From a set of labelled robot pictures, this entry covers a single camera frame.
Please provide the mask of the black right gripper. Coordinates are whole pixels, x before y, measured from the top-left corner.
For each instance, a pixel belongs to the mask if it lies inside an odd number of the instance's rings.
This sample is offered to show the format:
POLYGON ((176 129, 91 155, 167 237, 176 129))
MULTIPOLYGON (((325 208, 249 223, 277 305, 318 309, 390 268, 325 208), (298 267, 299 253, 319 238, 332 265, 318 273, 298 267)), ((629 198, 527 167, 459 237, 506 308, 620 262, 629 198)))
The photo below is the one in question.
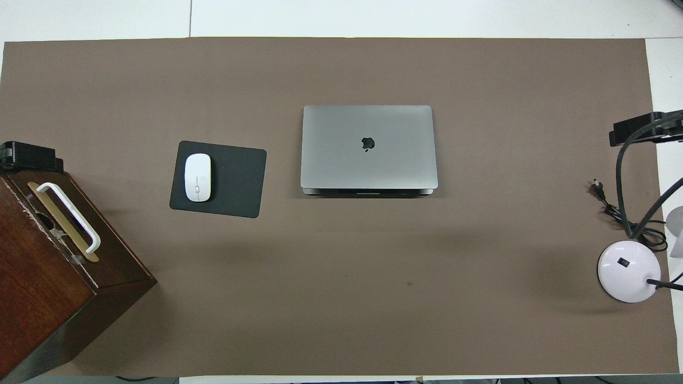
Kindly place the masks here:
MULTIPOLYGON (((624 144, 624 142, 636 131, 652 123, 656 119, 655 113, 642 114, 641 116, 625 119, 613 124, 613 129, 609 133, 609 145, 617 147, 624 144)), ((652 142, 681 142, 682 141, 682 109, 678 111, 671 111, 661 113, 661 116, 656 120, 656 126, 653 128, 655 133, 652 142)))

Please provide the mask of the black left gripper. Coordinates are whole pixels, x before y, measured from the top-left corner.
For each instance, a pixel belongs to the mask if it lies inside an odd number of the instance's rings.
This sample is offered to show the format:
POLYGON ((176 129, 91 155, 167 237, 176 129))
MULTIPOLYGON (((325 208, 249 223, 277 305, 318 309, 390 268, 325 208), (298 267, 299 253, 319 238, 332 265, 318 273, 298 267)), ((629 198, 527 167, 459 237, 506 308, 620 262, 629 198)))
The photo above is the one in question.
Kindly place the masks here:
POLYGON ((18 141, 1 144, 2 170, 39 170, 64 173, 63 160, 53 148, 18 141))

